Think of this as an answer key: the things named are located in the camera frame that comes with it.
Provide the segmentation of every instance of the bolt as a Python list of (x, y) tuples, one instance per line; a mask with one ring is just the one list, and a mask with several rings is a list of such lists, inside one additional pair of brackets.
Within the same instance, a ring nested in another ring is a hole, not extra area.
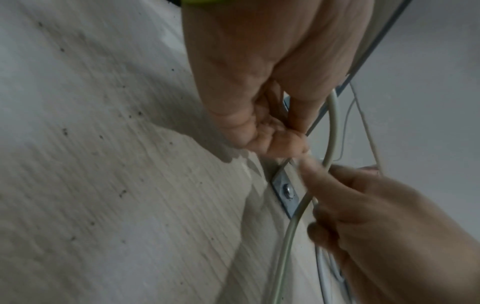
[(283, 194), (288, 199), (292, 199), (294, 197), (294, 189), (293, 189), (292, 185), (290, 185), (290, 184), (283, 185)]

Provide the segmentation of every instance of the skin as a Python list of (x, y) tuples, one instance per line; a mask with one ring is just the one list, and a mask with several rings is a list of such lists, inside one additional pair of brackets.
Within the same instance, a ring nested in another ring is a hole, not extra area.
[[(345, 78), (372, 8), (373, 0), (184, 5), (195, 83), (225, 137), (259, 155), (305, 154), (305, 133)], [(288, 113), (284, 92), (291, 96)]]
[(397, 181), (311, 158), (299, 171), (319, 201), (308, 235), (335, 258), (360, 303), (480, 303), (480, 244)]

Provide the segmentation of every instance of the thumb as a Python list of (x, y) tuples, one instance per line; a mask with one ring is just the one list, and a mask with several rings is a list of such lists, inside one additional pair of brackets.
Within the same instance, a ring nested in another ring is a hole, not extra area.
[(363, 205), (365, 196), (362, 193), (340, 183), (312, 157), (301, 159), (298, 169), (307, 190), (333, 217), (354, 214)]

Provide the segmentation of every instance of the light wood panel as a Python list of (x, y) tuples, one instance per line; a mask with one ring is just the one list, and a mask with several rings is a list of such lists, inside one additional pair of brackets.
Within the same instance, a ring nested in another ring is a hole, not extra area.
[[(260, 303), (288, 220), (205, 117), (178, 8), (0, 3), (2, 303)], [(301, 223), (285, 303), (319, 303)]]

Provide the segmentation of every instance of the human hand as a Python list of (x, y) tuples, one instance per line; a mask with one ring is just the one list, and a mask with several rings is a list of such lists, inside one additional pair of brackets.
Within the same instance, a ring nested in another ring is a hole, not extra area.
[(299, 166), (319, 204), (308, 235), (335, 258), (360, 303), (479, 303), (480, 244), (397, 181), (311, 158)]
[[(269, 157), (308, 151), (305, 133), (346, 76), (373, 0), (242, 0), (184, 5), (200, 98), (238, 147)], [(284, 91), (291, 96), (287, 114)]]

